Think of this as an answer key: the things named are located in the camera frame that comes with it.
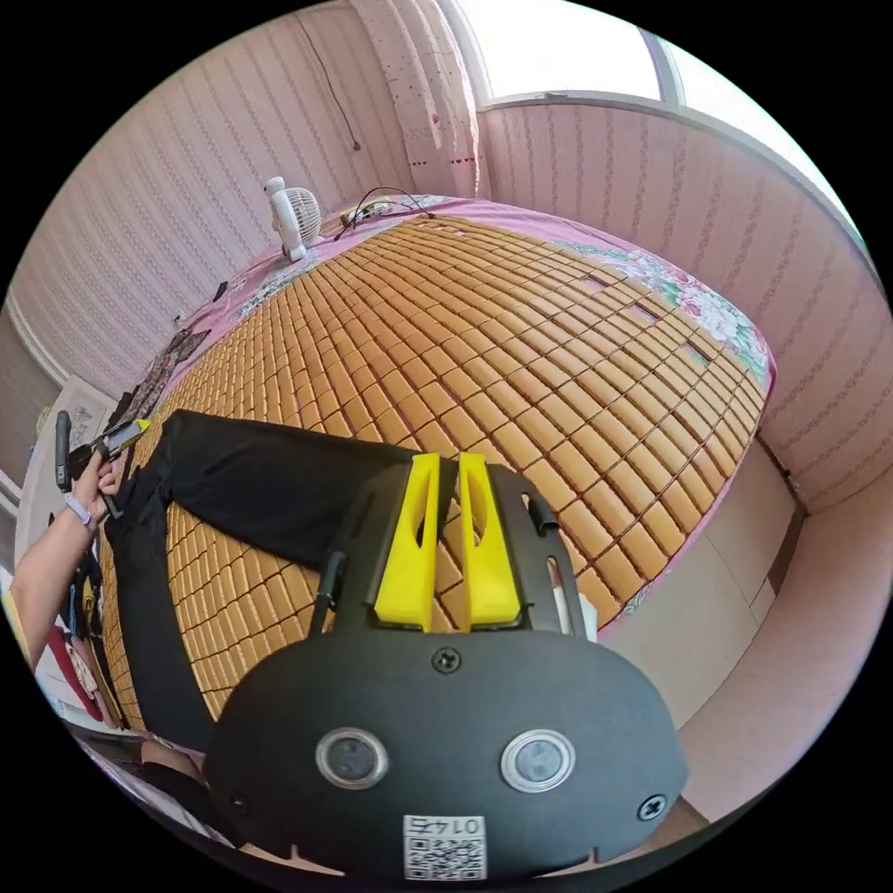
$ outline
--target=yellow mount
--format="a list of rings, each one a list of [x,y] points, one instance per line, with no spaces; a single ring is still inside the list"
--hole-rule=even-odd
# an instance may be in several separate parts
[[[468,632],[514,623],[521,613],[512,564],[483,456],[459,457],[462,562]],[[431,631],[437,561],[440,457],[413,457],[403,506],[375,600],[381,623]]]

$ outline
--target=hand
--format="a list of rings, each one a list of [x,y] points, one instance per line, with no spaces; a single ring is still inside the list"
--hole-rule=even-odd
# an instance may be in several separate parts
[[[114,496],[118,492],[118,481],[110,462],[104,462],[100,453],[90,457],[90,462],[81,476],[74,482],[72,495],[93,516],[98,524],[108,512],[102,494]]]

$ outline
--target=wire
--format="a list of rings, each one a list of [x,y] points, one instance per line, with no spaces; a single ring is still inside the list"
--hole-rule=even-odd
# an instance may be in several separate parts
[[[347,132],[351,135],[351,139],[353,140],[353,150],[355,152],[359,152],[363,147],[360,145],[359,140],[356,136],[353,135],[353,130],[351,129],[351,122],[347,119],[347,114],[344,112],[344,108],[338,100],[338,95],[335,93],[335,88],[332,86],[332,79],[328,76],[328,70],[326,65],[323,63],[320,58],[319,53],[316,51],[316,46],[313,43],[310,35],[307,33],[307,29],[304,27],[304,23],[300,20],[300,16],[296,15],[298,19],[298,25],[300,25],[300,29],[304,32],[304,37],[307,38],[307,43],[310,44],[310,49],[313,51],[313,54],[316,56],[316,61],[319,62],[319,67],[323,70],[323,74],[326,76],[326,82],[328,83],[329,92],[332,94],[332,99],[335,101],[335,104],[338,106],[338,111],[341,112],[341,117],[344,119],[344,124],[347,127]]]
[[[434,219],[434,214],[431,211],[426,210],[419,204],[419,199],[416,198],[415,195],[408,193],[405,189],[401,189],[399,186],[374,186],[370,189],[360,200],[357,202],[356,208],[353,209],[353,214],[348,219],[348,221],[341,227],[340,233],[332,239],[333,242],[337,242],[346,232],[347,228],[353,224],[353,231],[356,232],[356,224],[357,224],[357,216],[360,213],[360,208],[363,206],[363,203],[368,199],[370,195],[377,192],[379,189],[386,189],[389,193],[403,193],[418,209],[422,214],[427,214],[429,220]],[[403,207],[409,207],[409,205],[405,205],[403,202],[393,202],[393,204],[400,204]]]

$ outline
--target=label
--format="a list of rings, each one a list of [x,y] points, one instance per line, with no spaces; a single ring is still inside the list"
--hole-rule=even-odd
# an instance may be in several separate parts
[[[484,817],[404,816],[403,852],[407,881],[483,881]]]

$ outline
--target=window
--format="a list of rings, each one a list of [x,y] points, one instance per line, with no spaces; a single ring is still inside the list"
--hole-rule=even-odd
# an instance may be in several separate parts
[[[846,213],[831,184],[775,118],[709,65],[675,44],[668,41],[661,42],[664,49],[673,57],[686,94],[688,108],[719,118],[720,121],[743,130],[778,153],[824,193],[853,229],[856,229],[856,224]]]
[[[490,98],[593,91],[660,99],[638,28],[566,0],[455,0],[472,28]]]

